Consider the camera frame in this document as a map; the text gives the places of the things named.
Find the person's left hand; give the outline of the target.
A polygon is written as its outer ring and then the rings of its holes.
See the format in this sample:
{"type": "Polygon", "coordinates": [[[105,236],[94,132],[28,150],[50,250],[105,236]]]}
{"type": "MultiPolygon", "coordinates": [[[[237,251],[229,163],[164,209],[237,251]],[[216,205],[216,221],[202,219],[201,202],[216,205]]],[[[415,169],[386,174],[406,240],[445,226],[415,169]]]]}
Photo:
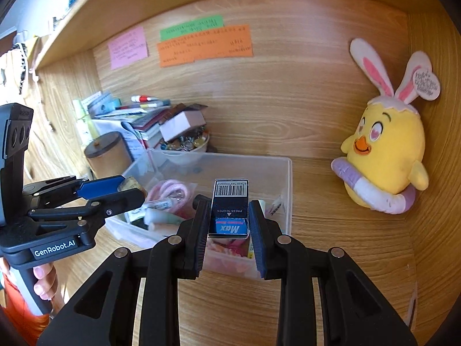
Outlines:
{"type": "MultiPolygon", "coordinates": [[[[63,307],[63,298],[58,292],[58,274],[54,262],[48,262],[34,267],[34,276],[37,283],[34,284],[34,292],[42,300],[49,301],[56,315],[63,307]]],[[[10,265],[5,258],[1,257],[1,273],[17,289],[17,279],[10,272],[10,265]]]]}

